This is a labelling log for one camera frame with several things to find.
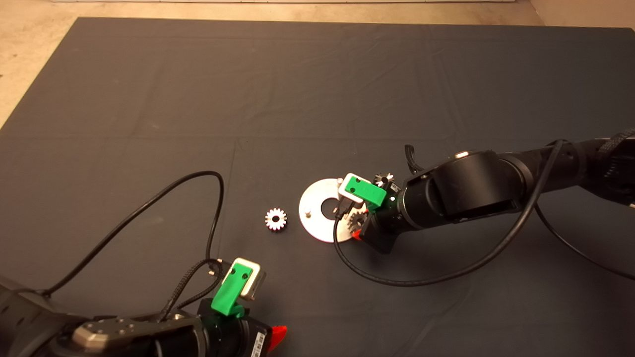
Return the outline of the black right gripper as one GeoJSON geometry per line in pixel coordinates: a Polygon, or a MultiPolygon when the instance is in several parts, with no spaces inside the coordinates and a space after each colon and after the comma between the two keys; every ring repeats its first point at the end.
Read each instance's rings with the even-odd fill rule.
{"type": "Polygon", "coordinates": [[[399,235],[408,231],[408,222],[399,207],[400,199],[397,194],[388,195],[383,206],[369,213],[361,230],[354,231],[352,237],[381,254],[391,253],[399,235]]]}

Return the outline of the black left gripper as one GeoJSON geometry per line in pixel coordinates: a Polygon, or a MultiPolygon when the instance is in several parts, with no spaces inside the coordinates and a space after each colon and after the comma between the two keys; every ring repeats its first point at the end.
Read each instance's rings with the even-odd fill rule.
{"type": "Polygon", "coordinates": [[[211,299],[202,299],[197,314],[206,335],[206,357],[265,357],[286,337],[288,327],[269,325],[251,316],[246,307],[241,318],[211,309],[211,299]]]}

